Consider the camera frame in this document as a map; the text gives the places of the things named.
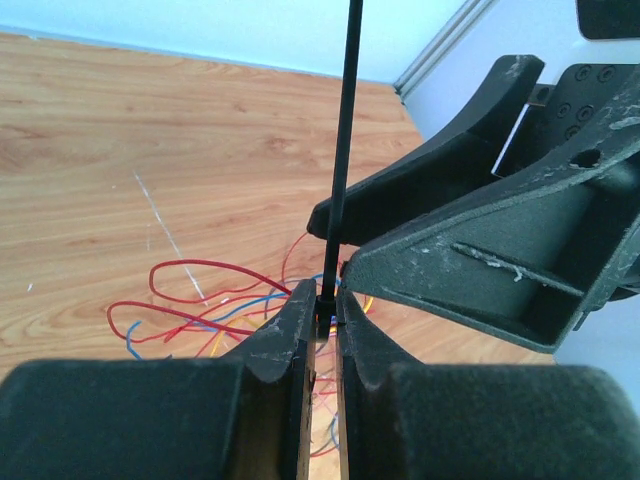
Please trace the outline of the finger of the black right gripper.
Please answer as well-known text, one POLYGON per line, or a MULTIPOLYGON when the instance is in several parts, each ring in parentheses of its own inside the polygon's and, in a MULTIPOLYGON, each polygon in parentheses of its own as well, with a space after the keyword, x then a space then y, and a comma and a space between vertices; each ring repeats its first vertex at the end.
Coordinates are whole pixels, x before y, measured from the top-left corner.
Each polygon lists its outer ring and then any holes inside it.
POLYGON ((362 246, 342 284, 551 353, 638 257, 639 162, 627 179, 497 178, 362 246))

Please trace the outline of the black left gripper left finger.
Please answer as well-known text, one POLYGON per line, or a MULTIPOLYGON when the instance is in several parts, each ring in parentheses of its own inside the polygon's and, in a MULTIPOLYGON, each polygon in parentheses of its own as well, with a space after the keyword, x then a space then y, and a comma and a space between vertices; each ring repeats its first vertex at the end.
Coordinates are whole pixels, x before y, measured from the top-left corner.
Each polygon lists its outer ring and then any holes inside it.
POLYGON ((218 358, 37 360, 1 385, 5 479, 304 479, 316 284, 218 358))

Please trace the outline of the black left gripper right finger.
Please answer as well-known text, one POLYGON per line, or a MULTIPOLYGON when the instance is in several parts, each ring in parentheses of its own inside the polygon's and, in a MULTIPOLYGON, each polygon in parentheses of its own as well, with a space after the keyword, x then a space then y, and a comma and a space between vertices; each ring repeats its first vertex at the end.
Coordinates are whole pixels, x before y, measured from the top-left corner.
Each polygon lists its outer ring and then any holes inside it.
POLYGON ((345 479, 635 479, 639 420, 604 371, 413 357, 340 291, 345 479))

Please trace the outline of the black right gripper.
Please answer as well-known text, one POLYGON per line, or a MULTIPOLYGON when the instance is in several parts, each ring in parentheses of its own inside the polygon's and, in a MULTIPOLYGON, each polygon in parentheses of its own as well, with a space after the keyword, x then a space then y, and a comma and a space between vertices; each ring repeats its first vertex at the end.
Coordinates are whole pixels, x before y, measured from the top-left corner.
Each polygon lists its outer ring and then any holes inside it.
POLYGON ((639 68, 574 64, 540 85, 544 62, 504 55, 462 110, 401 159, 346 188, 341 244, 362 246, 500 180, 634 177, 639 68))

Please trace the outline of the black zip tie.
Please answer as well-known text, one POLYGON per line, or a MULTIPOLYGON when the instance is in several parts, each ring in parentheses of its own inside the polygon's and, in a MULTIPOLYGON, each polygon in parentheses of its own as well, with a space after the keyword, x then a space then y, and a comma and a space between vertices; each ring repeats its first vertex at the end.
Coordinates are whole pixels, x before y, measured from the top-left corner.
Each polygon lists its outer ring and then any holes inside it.
POLYGON ((315 304, 316 334, 317 339, 321 342, 327 341, 330 334, 332 318, 336 316, 335 285, 338 276, 338 260, 341 245, 340 236, 351 152, 363 7, 364 2, 362 0, 352 0, 349 2, 322 285, 315 304))

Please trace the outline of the aluminium frame post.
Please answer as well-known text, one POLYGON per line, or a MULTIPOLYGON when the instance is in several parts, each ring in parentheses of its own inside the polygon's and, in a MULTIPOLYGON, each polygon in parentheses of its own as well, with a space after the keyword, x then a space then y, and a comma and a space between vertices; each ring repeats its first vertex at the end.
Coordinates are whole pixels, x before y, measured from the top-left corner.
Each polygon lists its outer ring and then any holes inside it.
POLYGON ((402 103, 495 4, 494 0, 467 0, 462 3, 393 83, 402 103))

